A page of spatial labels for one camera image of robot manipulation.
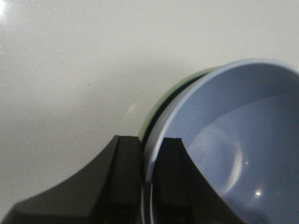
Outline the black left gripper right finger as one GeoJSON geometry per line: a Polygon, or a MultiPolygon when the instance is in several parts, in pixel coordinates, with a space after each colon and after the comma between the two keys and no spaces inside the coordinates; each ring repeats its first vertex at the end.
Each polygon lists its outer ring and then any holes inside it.
{"type": "Polygon", "coordinates": [[[164,138],[152,179],[156,224],[242,224],[199,172],[179,138],[164,138]]]}

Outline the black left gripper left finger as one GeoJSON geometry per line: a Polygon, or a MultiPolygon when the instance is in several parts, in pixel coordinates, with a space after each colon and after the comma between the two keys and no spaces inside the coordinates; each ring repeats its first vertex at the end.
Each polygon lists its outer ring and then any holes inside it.
{"type": "Polygon", "coordinates": [[[16,203],[5,224],[138,224],[141,200],[140,140],[116,135],[76,174],[16,203]]]}

